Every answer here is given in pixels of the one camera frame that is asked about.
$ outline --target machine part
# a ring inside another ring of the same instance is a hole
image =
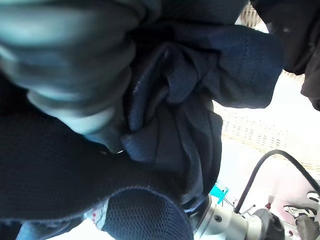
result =
[[[259,160],[259,162],[257,163],[257,165],[255,166],[251,176],[250,176],[250,179],[247,183],[247,185],[245,186],[245,189],[240,197],[240,200],[238,202],[238,204],[236,205],[235,207],[235,210],[234,212],[236,214],[239,213],[247,195],[248,195],[248,192],[252,186],[252,184],[254,183],[254,180],[255,180],[255,177],[261,167],[261,165],[265,162],[265,160],[269,157],[271,157],[272,155],[275,155],[275,154],[280,154],[282,156],[284,156],[286,159],[288,159],[300,172],[301,174],[305,177],[305,179],[310,183],[310,185],[314,188],[314,190],[316,191],[316,193],[320,196],[320,186],[319,184],[316,182],[316,180],[307,172],[307,170],[293,157],[291,156],[290,154],[288,154],[287,152],[285,151],[282,151],[282,150],[272,150],[272,151],[269,151],[267,152],[265,155],[263,155],[263,157]]]
[[[280,219],[267,209],[259,209],[254,214],[262,222],[262,240],[285,240],[285,228]]]
[[[263,224],[258,216],[244,219],[211,199],[204,211],[191,215],[190,220],[195,240],[263,240]]]

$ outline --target black cable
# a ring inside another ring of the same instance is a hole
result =
[[[236,214],[239,213],[240,211],[240,208],[242,207],[247,195],[248,195],[248,192],[252,186],[252,183],[254,182],[255,180],[255,177],[258,173],[258,170],[260,169],[261,165],[265,162],[265,160],[267,158],[269,158],[270,156],[272,155],[275,155],[275,154],[280,154],[282,156],[284,156],[286,159],[288,159],[301,173],[302,175],[307,179],[307,181],[310,183],[310,185],[314,188],[314,190],[316,191],[316,193],[320,196],[320,186],[319,184],[316,182],[316,180],[313,179],[312,176],[310,176],[310,174],[307,172],[307,170],[293,157],[291,156],[290,154],[288,154],[287,152],[285,151],[282,151],[282,150],[272,150],[272,151],[269,151],[267,152],[260,160],[259,162],[257,163],[257,165],[255,166],[251,176],[250,176],[250,179],[240,197],[240,200],[238,202],[238,204],[236,205],[235,209],[234,209],[234,212]]]

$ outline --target metal bolt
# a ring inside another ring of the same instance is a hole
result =
[[[214,220],[217,222],[217,223],[220,223],[222,221],[222,217],[219,216],[219,215],[214,215]]]

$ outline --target dark blue fabric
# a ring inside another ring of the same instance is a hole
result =
[[[212,99],[233,108],[269,105],[283,67],[272,35],[243,26],[162,22],[135,33],[127,123],[130,158],[173,173],[193,211],[215,184],[222,119]]]

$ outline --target shoe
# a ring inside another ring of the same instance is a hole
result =
[[[320,196],[315,191],[310,191],[306,194],[307,198],[315,201],[316,203],[320,204]]]
[[[309,218],[315,218],[317,211],[310,207],[295,207],[292,205],[286,205],[283,207],[283,210],[289,213],[294,219],[299,216],[307,216]]]

